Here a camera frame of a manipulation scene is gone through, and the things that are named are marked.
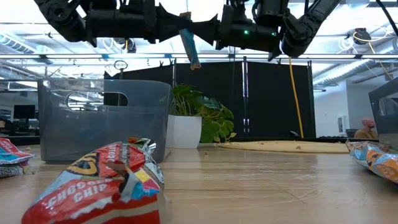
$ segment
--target wooden table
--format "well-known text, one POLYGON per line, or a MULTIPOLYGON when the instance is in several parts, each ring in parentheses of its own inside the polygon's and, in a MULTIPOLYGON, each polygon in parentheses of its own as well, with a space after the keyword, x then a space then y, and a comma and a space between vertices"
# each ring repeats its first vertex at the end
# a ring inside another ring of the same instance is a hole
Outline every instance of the wooden table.
MULTIPOLYGON (((38 147, 32 151, 38 154, 38 147)), ((0 223, 19 223, 66 166, 0 180, 0 223)), ((347 154, 176 149, 161 164, 172 223, 397 223, 398 186, 347 154)))

